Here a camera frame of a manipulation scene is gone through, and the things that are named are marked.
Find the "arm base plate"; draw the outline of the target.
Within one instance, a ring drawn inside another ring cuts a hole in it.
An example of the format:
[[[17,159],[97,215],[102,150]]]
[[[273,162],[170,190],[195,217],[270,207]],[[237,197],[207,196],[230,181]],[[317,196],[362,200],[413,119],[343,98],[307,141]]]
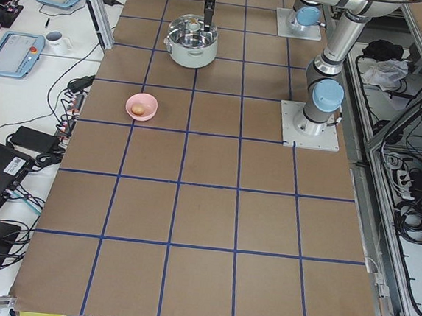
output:
[[[324,123],[310,122],[303,114],[304,105],[304,102],[281,101],[283,145],[308,150],[339,151],[334,113]]]
[[[292,9],[277,8],[276,13],[278,36],[310,41],[321,40],[320,28],[323,24],[319,21],[311,21],[309,19],[310,25],[302,25],[298,17],[303,18],[306,15],[301,11],[295,12]]]

